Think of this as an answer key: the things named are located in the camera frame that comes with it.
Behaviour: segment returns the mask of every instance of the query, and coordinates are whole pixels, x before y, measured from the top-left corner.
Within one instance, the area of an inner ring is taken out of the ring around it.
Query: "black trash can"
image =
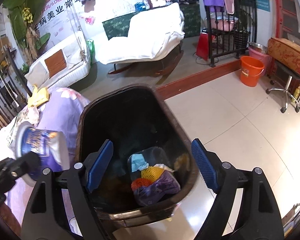
[[[98,151],[106,139],[113,142],[114,154],[99,188],[89,195],[98,217],[121,227],[170,217],[194,186],[198,168],[191,155],[191,142],[166,104],[151,88],[142,85],[125,87],[94,100],[80,117],[78,160],[84,161]],[[177,168],[174,175],[181,190],[154,205],[140,207],[130,187],[128,159],[150,147],[162,148],[168,166]]]

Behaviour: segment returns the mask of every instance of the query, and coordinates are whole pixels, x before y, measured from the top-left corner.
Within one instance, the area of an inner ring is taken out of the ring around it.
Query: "yellow banana bunch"
[[[22,17],[25,22],[33,23],[33,16],[32,13],[30,12],[30,8],[24,8],[22,10]]]

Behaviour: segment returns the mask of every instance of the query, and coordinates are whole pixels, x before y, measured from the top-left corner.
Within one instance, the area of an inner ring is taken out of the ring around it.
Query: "orange bucket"
[[[240,58],[241,75],[240,80],[249,87],[255,87],[265,69],[265,65],[253,57],[242,56]]]

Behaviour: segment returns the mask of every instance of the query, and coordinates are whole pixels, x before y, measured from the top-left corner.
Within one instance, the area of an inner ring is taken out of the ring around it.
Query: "blue gripper pad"
[[[195,162],[201,172],[201,175],[207,187],[212,189],[214,193],[218,192],[219,185],[217,182],[217,173],[205,154],[199,139],[194,139],[191,143],[191,152]]]
[[[99,150],[99,156],[87,174],[86,189],[89,193],[99,187],[101,179],[113,155],[113,143],[107,141]]]

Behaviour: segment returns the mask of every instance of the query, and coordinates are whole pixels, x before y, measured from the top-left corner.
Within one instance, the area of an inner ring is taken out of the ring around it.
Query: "orange mesh net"
[[[151,182],[155,182],[157,179],[159,179],[163,172],[164,169],[162,168],[149,166],[145,170],[141,171],[141,178],[149,179]]]
[[[149,179],[143,179],[143,178],[138,178],[135,179],[132,183],[131,183],[131,189],[133,191],[135,191],[137,188],[140,188],[141,186],[145,186],[148,187],[152,184],[152,181]]]

